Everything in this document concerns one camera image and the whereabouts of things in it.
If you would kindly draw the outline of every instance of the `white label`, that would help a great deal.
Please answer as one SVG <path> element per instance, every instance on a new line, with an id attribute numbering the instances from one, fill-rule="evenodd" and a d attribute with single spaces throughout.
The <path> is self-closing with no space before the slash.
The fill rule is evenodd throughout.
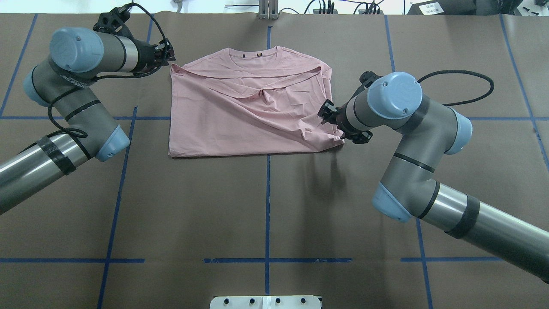
<path id="1" fill-rule="evenodd" d="M 423 15 L 434 15 L 444 13 L 444 10 L 438 2 L 420 5 L 419 9 Z"/>

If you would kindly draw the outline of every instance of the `metal tube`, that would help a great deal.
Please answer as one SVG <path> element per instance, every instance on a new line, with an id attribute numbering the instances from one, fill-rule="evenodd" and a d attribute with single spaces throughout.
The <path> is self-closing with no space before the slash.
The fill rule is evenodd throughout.
<path id="1" fill-rule="evenodd" d="M 51 141 L 74 166 L 87 161 L 86 156 L 67 134 Z M 0 214 L 12 209 L 36 192 L 63 176 L 63 172 L 38 145 L 0 165 Z"/>
<path id="2" fill-rule="evenodd" d="M 481 202 L 463 239 L 549 283 L 549 232 Z"/>

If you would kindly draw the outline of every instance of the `white mounting plate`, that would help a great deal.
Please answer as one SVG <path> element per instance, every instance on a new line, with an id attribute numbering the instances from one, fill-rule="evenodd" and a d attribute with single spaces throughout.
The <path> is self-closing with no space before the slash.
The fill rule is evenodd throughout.
<path id="1" fill-rule="evenodd" d="M 321 299 L 313 295 L 218 296 L 211 300 L 210 309 L 322 309 Z"/>

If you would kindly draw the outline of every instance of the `pink shirt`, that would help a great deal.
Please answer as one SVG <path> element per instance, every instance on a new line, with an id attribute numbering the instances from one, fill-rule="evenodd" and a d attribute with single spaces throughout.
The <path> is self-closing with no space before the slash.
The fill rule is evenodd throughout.
<path id="1" fill-rule="evenodd" d="M 276 46 L 225 48 L 183 67 L 171 65 L 171 157 L 318 152 L 343 144 L 342 132 L 320 124 L 332 99 L 332 69 Z"/>

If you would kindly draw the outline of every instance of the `white bracket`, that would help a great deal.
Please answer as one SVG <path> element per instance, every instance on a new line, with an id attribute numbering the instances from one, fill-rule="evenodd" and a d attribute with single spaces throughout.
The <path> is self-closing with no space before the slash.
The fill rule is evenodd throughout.
<path id="1" fill-rule="evenodd" d="M 218 296 L 210 309 L 322 309 L 322 298 L 313 295 L 292 296 Z"/>
<path id="2" fill-rule="evenodd" d="M 278 0 L 259 0 L 259 19 L 278 19 Z"/>

